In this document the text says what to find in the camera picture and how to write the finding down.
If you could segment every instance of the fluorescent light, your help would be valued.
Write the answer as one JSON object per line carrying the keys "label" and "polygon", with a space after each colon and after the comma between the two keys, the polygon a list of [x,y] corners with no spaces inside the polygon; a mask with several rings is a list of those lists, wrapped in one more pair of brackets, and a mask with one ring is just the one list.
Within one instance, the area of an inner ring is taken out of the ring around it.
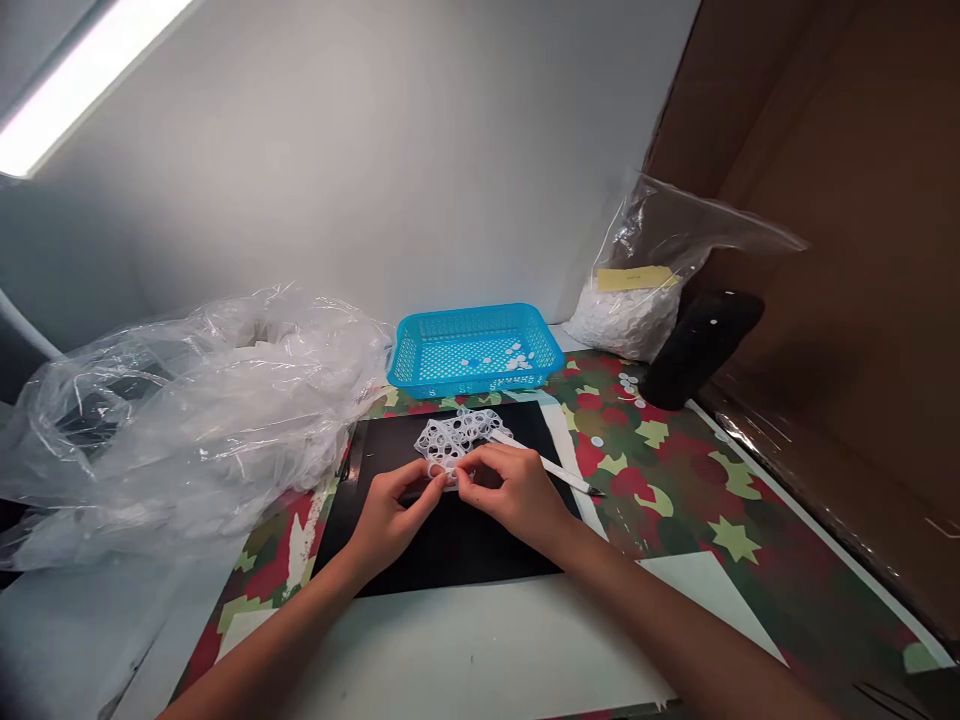
{"label": "fluorescent light", "polygon": [[0,173],[28,177],[191,0],[116,0],[0,130]]}

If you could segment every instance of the blue plastic basket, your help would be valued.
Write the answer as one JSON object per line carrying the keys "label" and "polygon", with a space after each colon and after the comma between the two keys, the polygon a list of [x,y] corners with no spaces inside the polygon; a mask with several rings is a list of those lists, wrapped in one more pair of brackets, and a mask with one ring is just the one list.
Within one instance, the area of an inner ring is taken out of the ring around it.
{"label": "blue plastic basket", "polygon": [[[521,349],[508,354],[516,343]],[[521,354],[532,369],[508,371],[510,359]],[[404,318],[387,379],[415,398],[451,397],[540,387],[562,366],[563,353],[540,312],[514,303]]]}

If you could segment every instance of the yellow label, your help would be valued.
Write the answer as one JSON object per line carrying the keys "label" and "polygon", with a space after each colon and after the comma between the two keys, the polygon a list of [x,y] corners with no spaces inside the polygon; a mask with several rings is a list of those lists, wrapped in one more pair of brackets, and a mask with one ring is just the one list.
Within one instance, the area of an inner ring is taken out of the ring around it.
{"label": "yellow label", "polygon": [[673,271],[663,265],[648,265],[628,270],[597,268],[597,290],[600,292],[670,287],[678,282],[680,281]]}

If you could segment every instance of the forearm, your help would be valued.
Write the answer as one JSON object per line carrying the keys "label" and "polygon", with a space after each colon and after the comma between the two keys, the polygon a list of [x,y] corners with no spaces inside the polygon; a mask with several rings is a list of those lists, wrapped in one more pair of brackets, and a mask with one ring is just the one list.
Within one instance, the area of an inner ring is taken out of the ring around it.
{"label": "forearm", "polygon": [[703,717],[834,717],[781,663],[587,526],[577,523],[550,555]]}
{"label": "forearm", "polygon": [[367,581],[350,549],[334,557],[282,612],[214,665],[160,716],[163,720],[273,717],[298,670]]}

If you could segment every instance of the left hand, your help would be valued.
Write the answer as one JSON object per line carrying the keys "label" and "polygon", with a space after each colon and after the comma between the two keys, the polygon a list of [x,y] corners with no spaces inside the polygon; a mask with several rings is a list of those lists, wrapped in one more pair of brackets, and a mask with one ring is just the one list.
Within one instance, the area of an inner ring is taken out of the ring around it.
{"label": "left hand", "polygon": [[[404,491],[418,480],[428,483],[409,508],[400,505]],[[373,478],[360,520],[343,553],[358,563],[367,581],[389,567],[407,549],[423,521],[440,502],[447,476],[430,479],[427,461],[414,460]]]}

